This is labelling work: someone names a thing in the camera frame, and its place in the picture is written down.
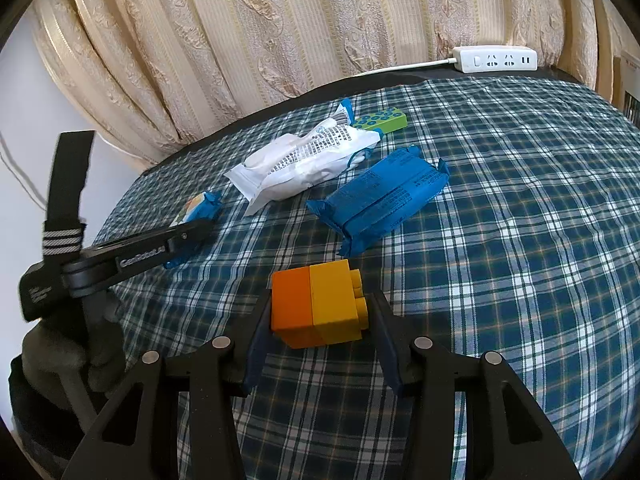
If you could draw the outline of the grey gloved left hand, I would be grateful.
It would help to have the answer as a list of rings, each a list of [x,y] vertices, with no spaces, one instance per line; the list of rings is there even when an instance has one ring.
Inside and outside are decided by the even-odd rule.
[[[119,300],[102,290],[82,300],[80,329],[43,320],[22,343],[25,378],[58,408],[93,419],[125,373],[122,326],[116,320]]]

